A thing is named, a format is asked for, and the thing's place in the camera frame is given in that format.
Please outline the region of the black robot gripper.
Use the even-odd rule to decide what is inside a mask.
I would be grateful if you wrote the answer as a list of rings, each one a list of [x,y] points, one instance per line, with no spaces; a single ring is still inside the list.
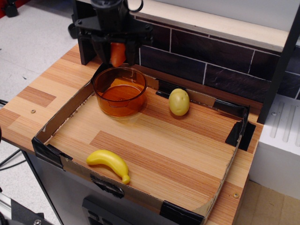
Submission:
[[[143,2],[137,10],[130,10],[126,0],[92,0],[91,6],[96,14],[75,22],[78,37],[92,42],[94,51],[104,64],[110,62],[110,43],[126,44],[127,64],[133,66],[140,46],[153,43],[153,26],[134,19],[130,14],[140,11]]]

